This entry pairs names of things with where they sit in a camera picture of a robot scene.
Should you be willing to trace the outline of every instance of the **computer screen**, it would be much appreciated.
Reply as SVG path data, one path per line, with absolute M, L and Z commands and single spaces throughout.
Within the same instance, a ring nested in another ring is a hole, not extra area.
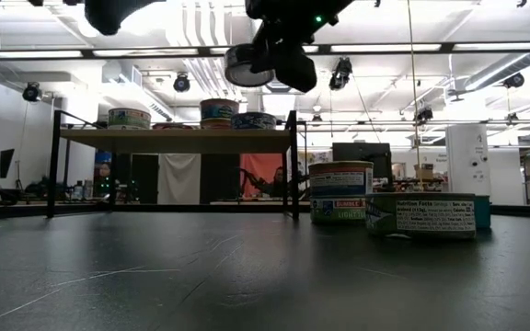
M 11 166 L 11 160 L 14 157 L 14 150 L 5 150 L 0 152 L 0 178 L 6 178 L 7 173 L 9 172 L 9 167 Z
M 333 143 L 332 160 L 373 162 L 374 178 L 392 178 L 389 143 Z

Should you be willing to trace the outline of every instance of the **black table surface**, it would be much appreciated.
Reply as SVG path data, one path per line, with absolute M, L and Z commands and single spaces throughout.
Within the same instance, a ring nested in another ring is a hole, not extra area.
M 0 330 L 529 330 L 530 219 L 475 242 L 277 214 L 0 221 Z

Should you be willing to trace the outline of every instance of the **ceiling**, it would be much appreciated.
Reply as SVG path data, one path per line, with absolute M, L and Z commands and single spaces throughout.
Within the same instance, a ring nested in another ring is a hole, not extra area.
M 410 2 L 414 42 L 530 40 L 530 0 L 522 8 L 517 8 L 515 0 Z M 44 1 L 44 4 L 45 7 L 35 8 L 25 0 L 2 0 L 1 50 L 231 45 L 249 42 L 258 26 L 244 14 L 243 0 L 169 0 L 134 13 L 122 23 L 116 36 L 105 37 L 91 30 L 83 19 L 82 6 L 63 6 L 61 0 Z M 355 1 L 340 13 L 339 19 L 337 26 L 325 26 L 316 34 L 316 43 L 410 42 L 406 0 L 384 0 L 379 8 L 374 8 L 374 1 Z M 509 112 L 510 96 L 511 111 L 518 110 L 521 120 L 530 119 L 530 66 L 521 71 L 525 84 L 518 89 L 507 91 L 503 87 L 488 86 L 462 95 L 463 101 L 455 103 L 451 102 L 455 97 L 447 96 L 447 90 L 458 89 L 463 79 L 485 69 L 495 69 L 493 64 L 509 56 L 513 55 L 416 55 L 414 66 L 410 55 L 351 56 L 354 78 L 340 91 L 328 88 L 339 57 L 317 56 L 313 57 L 317 66 L 317 87 L 306 94 L 291 91 L 285 95 L 272 94 L 266 88 L 230 86 L 220 75 L 221 59 L 123 60 L 120 63 L 125 73 L 130 73 L 132 66 L 140 71 L 143 88 L 176 111 L 176 120 L 198 120 L 197 107 L 210 93 L 242 98 L 249 110 L 263 109 L 280 118 L 289 110 L 297 109 L 299 117 L 310 120 L 313 107 L 320 106 L 323 120 L 334 121 L 368 120 L 368 116 L 372 120 L 412 120 L 414 100 L 423 95 L 425 98 L 420 106 L 430 105 L 436 120 L 503 120 Z M 104 61 L 15 62 L 4 63 L 2 71 L 65 71 L 87 82 L 88 70 L 98 70 L 105 64 Z M 202 89 L 201 82 L 190 73 L 190 91 L 176 93 L 172 88 L 176 74 L 193 71 L 193 67 L 197 75 L 204 76 L 203 79 L 199 77 L 200 80 L 215 88 L 211 92 Z M 114 90 L 100 89 L 100 93 L 106 94 L 104 104 L 112 107 L 141 105 L 133 100 L 132 94 L 112 94 Z M 442 132 L 443 128 L 433 131 Z M 328 129 L 327 126 L 309 128 L 310 131 Z M 368 126 L 333 125 L 332 130 L 340 134 L 332 134 L 332 139 L 352 139 L 353 133 L 345 132 L 347 129 L 373 130 Z M 380 138 L 374 133 L 361 132 L 357 139 L 373 141 L 386 137 L 385 140 L 396 141 L 409 137 L 414 131 L 410 126 L 378 125 L 374 129 L 380 132 Z M 505 126 L 492 127 L 493 131 L 506 129 Z M 520 129 L 510 133 L 530 135 L 530 126 Z

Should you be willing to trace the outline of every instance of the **white curtain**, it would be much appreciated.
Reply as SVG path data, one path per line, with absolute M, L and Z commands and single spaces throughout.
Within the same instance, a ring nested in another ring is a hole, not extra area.
M 200 204 L 201 154 L 160 154 L 158 204 Z

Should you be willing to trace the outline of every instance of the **cardboard box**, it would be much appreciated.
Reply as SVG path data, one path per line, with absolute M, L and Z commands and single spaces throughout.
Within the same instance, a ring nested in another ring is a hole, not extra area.
M 418 179 L 434 179 L 432 169 L 433 164 L 421 164 L 420 169 L 419 165 L 414 165 L 414 170 L 416 171 L 416 178 Z

